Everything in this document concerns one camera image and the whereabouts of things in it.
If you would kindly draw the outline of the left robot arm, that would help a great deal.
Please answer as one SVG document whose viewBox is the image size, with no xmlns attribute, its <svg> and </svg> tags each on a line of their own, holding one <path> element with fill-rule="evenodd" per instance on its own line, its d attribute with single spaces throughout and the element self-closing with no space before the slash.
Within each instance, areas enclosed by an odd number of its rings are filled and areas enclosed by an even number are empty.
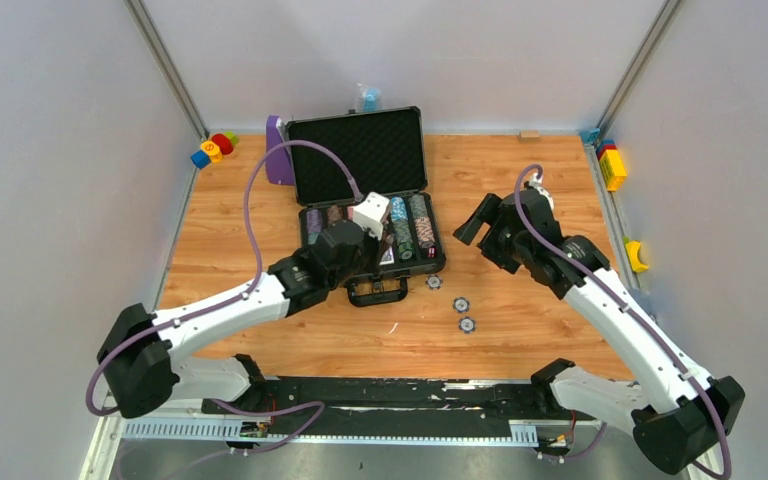
<svg viewBox="0 0 768 480">
<path fill-rule="evenodd" d="M 131 419 L 170 400 L 204 398 L 231 402 L 243 413 L 258 411 L 266 386 L 239 355 L 210 360 L 196 352 L 324 302 L 350 277 L 378 265 L 385 232 L 383 223 L 343 220 L 242 285 L 173 309 L 149 312 L 141 303 L 124 308 L 98 351 L 91 378 L 106 380 L 116 404 L 89 410 Z"/>
</svg>

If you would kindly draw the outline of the blue playing card deck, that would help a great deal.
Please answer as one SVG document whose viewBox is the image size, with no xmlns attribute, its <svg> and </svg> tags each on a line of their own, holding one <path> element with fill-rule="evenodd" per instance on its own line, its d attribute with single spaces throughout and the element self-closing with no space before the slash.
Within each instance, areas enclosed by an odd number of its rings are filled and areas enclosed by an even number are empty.
<svg viewBox="0 0 768 480">
<path fill-rule="evenodd" d="M 390 246 L 382 254 L 379 265 L 386 266 L 386 265 L 393 265 L 394 263 L 395 263 L 394 251 L 393 251 L 393 247 Z"/>
</svg>

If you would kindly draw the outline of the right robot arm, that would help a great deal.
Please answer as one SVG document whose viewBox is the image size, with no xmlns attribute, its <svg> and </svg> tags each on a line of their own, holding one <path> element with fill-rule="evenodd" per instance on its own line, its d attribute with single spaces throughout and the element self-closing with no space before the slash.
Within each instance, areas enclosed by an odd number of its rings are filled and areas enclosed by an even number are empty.
<svg viewBox="0 0 768 480">
<path fill-rule="evenodd" d="M 592 241 L 562 233 L 547 193 L 532 186 L 504 198 L 489 193 L 454 236 L 469 245 L 482 226 L 489 229 L 477 246 L 486 259 L 511 274 L 525 268 L 593 325 L 632 374 L 622 383 L 559 358 L 531 377 L 537 413 L 594 417 L 630 435 L 670 475 L 697 466 L 713 447 L 730 457 L 727 437 L 743 387 L 731 376 L 714 377 L 670 340 Z"/>
</svg>

